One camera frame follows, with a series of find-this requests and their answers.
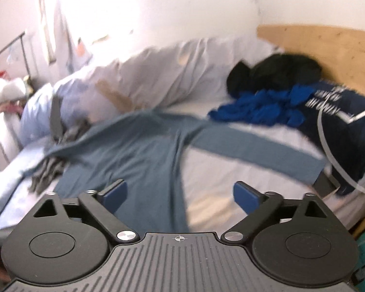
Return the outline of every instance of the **white pillow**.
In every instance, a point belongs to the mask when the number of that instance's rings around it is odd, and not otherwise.
[[[27,95],[26,85],[20,78],[12,81],[0,79],[0,104],[7,101],[17,101]]]
[[[202,38],[169,47],[150,47],[126,61],[86,66],[44,86],[27,102],[20,141],[25,147],[50,133],[51,97],[61,97],[66,127],[87,118],[91,123],[144,108],[164,108],[183,100],[227,97],[226,79],[240,60],[253,66],[277,52],[256,36]]]

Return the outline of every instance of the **wooden bed frame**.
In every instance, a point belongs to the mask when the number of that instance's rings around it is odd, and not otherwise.
[[[313,25],[260,25],[257,35],[286,52],[309,55],[323,76],[365,95],[365,32]]]

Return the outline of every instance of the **blue gripper pad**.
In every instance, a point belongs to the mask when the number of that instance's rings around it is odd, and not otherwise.
[[[119,179],[97,194],[97,201],[114,214],[127,199],[127,183]]]
[[[266,196],[242,181],[237,181],[233,189],[234,201],[245,211],[250,214],[257,209],[265,200]]]

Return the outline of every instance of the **teal fabric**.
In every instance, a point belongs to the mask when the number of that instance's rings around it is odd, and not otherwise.
[[[126,114],[92,127],[80,140],[47,156],[70,161],[55,188],[61,198],[124,179],[128,197],[117,218],[141,235],[184,233],[189,229],[180,158],[186,145],[259,164],[306,184],[314,183],[325,165],[324,160],[224,124],[157,111]]]

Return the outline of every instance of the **metal screw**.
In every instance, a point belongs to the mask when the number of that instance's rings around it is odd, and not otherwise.
[[[228,232],[225,234],[225,239],[229,241],[240,241],[243,235],[240,232]]]
[[[128,241],[128,240],[132,240],[135,238],[137,234],[135,234],[133,231],[131,230],[124,230],[119,232],[116,237],[118,237],[118,239],[123,240],[123,241]]]

